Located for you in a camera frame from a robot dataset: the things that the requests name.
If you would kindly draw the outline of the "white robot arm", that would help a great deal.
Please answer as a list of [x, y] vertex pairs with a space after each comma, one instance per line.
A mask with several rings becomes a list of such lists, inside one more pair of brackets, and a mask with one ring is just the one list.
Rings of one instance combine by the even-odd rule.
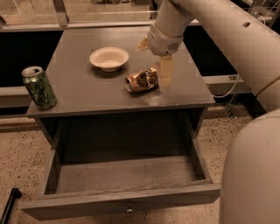
[[219, 224], [280, 224], [280, 36], [231, 0], [155, 0], [145, 47], [174, 54], [198, 20], [265, 113], [227, 151]]

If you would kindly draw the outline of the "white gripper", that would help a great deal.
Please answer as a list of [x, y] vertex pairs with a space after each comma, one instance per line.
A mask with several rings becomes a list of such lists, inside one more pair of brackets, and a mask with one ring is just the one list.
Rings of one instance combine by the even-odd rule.
[[158, 63], [158, 84], [161, 88], [168, 88], [172, 81], [174, 60], [172, 56], [178, 49], [183, 38], [181, 35], [173, 37], [171, 34], [161, 32], [153, 23], [147, 33], [136, 46], [137, 51], [150, 51], [157, 56], [163, 56]]

